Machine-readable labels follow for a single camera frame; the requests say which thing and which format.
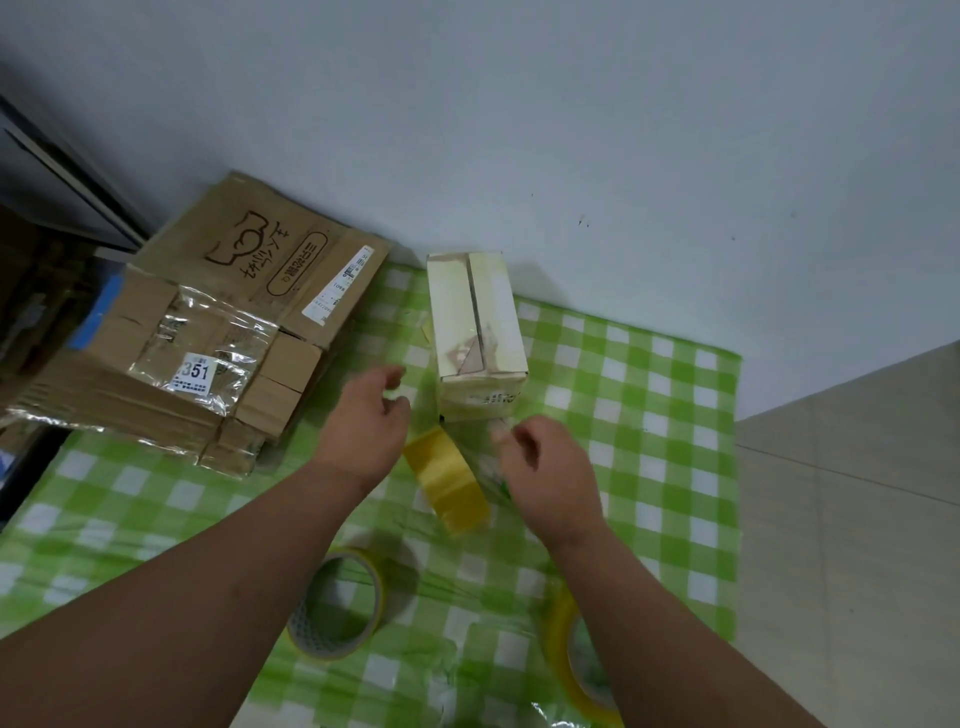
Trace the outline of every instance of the finger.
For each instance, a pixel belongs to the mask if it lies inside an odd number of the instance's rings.
[[[500,459],[500,470],[507,479],[507,485],[531,470],[523,445],[511,430],[495,429],[491,433],[491,440],[496,445],[497,455]]]
[[[528,417],[514,427],[514,432],[536,443],[538,450],[542,448],[544,443],[556,440],[558,437],[569,437],[569,431],[563,423],[559,423],[546,415]]]
[[[367,400],[380,401],[386,389],[396,389],[407,369],[401,364],[373,367],[350,383],[354,392]]]
[[[404,427],[410,424],[410,401],[405,397],[397,397],[395,400],[384,400],[388,402],[386,406],[387,417]]]

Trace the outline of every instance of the blue object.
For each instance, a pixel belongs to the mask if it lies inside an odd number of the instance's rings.
[[[104,319],[104,314],[113,305],[114,299],[120,294],[123,288],[123,275],[115,273],[109,277],[104,289],[97,297],[97,303],[93,309],[86,315],[84,322],[73,332],[67,347],[70,349],[86,349],[87,345],[93,339],[93,335],[100,328],[100,322]]]

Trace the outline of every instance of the packing tape roll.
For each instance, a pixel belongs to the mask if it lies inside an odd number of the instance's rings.
[[[543,634],[543,655],[557,675],[573,706],[587,720],[604,725],[622,726],[612,695],[593,687],[583,662],[574,659],[571,647],[577,627],[583,624],[580,609],[570,590],[564,585],[547,613]]]
[[[490,519],[490,506],[480,484],[442,427],[408,443],[403,457],[450,533],[469,531]]]
[[[297,609],[287,619],[287,636],[301,652],[310,657],[325,662],[339,660],[342,657],[356,652],[367,643],[383,617],[383,605],[386,602],[386,589],[383,585],[383,576],[377,569],[373,559],[359,548],[333,548],[326,553],[324,562],[320,564],[320,573],[332,561],[352,561],[359,564],[371,576],[373,581],[373,614],[363,631],[348,640],[338,640],[320,632],[307,616],[307,597],[304,596],[297,605]]]

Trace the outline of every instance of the tiled floor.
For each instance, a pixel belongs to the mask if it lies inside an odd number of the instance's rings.
[[[739,649],[828,726],[960,725],[960,344],[737,445]]]

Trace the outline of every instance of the number sticker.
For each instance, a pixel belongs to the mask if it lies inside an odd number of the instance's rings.
[[[205,397],[210,394],[210,385],[216,372],[217,357],[191,352],[183,358],[183,363],[170,380],[170,389]]]
[[[515,394],[507,394],[506,392],[490,392],[486,395],[471,395],[467,397],[467,404],[479,404],[479,405],[497,405],[497,404],[510,404],[516,399]]]

